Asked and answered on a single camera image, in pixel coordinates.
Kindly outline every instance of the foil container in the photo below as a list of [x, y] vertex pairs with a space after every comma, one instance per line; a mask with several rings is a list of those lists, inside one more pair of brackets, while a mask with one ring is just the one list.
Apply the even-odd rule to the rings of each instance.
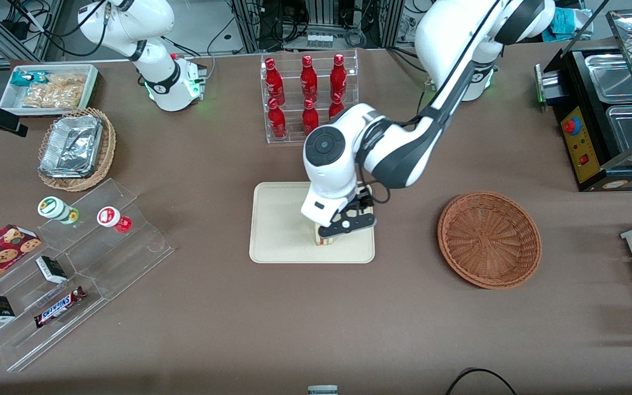
[[53, 178], [90, 177], [103, 128], [102, 120], [93, 115], [55, 121], [38, 171]]

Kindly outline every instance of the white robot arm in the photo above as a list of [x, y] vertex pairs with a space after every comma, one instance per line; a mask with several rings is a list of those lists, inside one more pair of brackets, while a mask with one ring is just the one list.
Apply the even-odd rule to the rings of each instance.
[[131, 60], [161, 109], [182, 110], [201, 97], [198, 66], [173, 59], [158, 39], [171, 32], [175, 23], [166, 0], [102, 0], [80, 8], [78, 22], [88, 15], [81, 25], [85, 37]]
[[373, 197], [358, 191], [356, 164], [386, 188], [416, 182], [463, 97], [484, 90], [502, 46], [537, 35], [554, 12], [552, 0], [437, 0], [416, 30], [416, 52], [438, 89], [431, 102], [410, 122], [394, 122], [361, 103], [306, 138], [311, 187], [301, 212], [321, 225], [319, 235], [373, 227], [376, 219], [363, 211]]

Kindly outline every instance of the brown wicker basket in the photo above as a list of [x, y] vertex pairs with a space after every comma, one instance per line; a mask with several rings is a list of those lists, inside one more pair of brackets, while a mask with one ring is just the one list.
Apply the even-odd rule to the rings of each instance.
[[438, 222], [438, 244], [450, 267], [483, 288], [521, 285], [541, 257], [538, 228], [522, 207], [494, 192], [455, 197]]
[[[111, 168], [111, 162], [114, 160], [114, 150], [116, 148], [116, 132], [114, 131], [114, 125], [111, 125], [109, 119], [103, 112], [94, 108], [85, 108], [84, 110], [77, 110], [70, 114], [65, 114], [63, 117], [81, 117], [83, 115], [94, 115], [104, 122], [104, 130], [102, 131], [102, 140], [100, 142], [99, 153], [97, 156], [96, 169], [92, 175], [88, 178], [52, 178], [46, 177], [38, 172], [38, 176], [43, 180], [43, 183], [51, 188], [67, 190], [67, 192], [80, 192], [81, 190], [90, 189], [96, 184], [102, 182], [106, 174]], [[48, 138], [50, 138], [50, 132], [53, 130], [53, 125], [48, 128], [48, 133], [43, 137], [43, 143], [40, 149], [38, 149], [38, 160], [43, 159], [43, 153], [45, 153], [46, 146], [48, 145]]]

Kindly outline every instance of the brown tabletop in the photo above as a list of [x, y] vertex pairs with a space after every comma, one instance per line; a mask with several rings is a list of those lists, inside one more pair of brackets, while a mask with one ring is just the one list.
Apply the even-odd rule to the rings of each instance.
[[[177, 250], [0, 393], [443, 393], [464, 368], [519, 393], [632, 393], [632, 192], [579, 193], [559, 127], [535, 105], [532, 68], [557, 46], [509, 47], [483, 97], [463, 104], [421, 179], [375, 209], [366, 265], [259, 265], [248, 249], [253, 189], [307, 180], [301, 148], [265, 142], [259, 56], [221, 58], [208, 98], [163, 112], [131, 63], [98, 63], [93, 105], [118, 135], [110, 176]], [[361, 50], [360, 99], [414, 115], [424, 76]], [[43, 223], [50, 194], [27, 138], [0, 132], [0, 227]], [[442, 207], [493, 190], [534, 218], [539, 270], [512, 290], [461, 280], [437, 248]], [[476, 373], [459, 392], [507, 393]]]

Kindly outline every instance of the small bottle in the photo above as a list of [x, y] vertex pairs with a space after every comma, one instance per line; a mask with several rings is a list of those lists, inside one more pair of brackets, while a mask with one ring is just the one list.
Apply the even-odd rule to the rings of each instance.
[[284, 113], [279, 109], [276, 98], [268, 100], [268, 119], [270, 120], [270, 128], [273, 130], [274, 138], [284, 140], [286, 137], [286, 122], [284, 121]]
[[80, 211], [67, 205], [55, 196], [48, 196], [38, 203], [38, 213], [45, 218], [60, 221], [63, 225], [70, 225], [80, 217]]
[[304, 125], [304, 136], [308, 136], [315, 128], [318, 128], [318, 112], [314, 109], [313, 99], [304, 99], [304, 112], [301, 113], [301, 120]]
[[346, 94], [346, 77], [348, 77], [348, 73], [346, 72], [345, 66], [343, 63], [345, 62], [345, 58], [342, 53], [336, 53], [333, 57], [333, 70], [331, 70], [331, 97], [333, 97], [333, 93], [341, 93], [341, 97], [344, 97]]
[[268, 74], [265, 77], [265, 83], [268, 85], [268, 93], [271, 98], [276, 98], [278, 105], [284, 104], [284, 84], [281, 81], [281, 75], [274, 66], [274, 59], [267, 58], [265, 60], [265, 67], [268, 69]]
[[332, 120], [333, 117], [338, 115], [339, 112], [343, 111], [345, 107], [343, 106], [343, 95], [339, 92], [334, 92], [331, 95], [331, 107], [328, 107], [328, 120]]
[[97, 214], [97, 222], [102, 227], [116, 229], [118, 233], [126, 233], [131, 229], [131, 219], [113, 207], [104, 207]]
[[318, 77], [311, 56], [304, 55], [301, 58], [301, 65], [301, 92], [304, 93], [304, 98], [313, 99], [316, 102], [318, 99]]

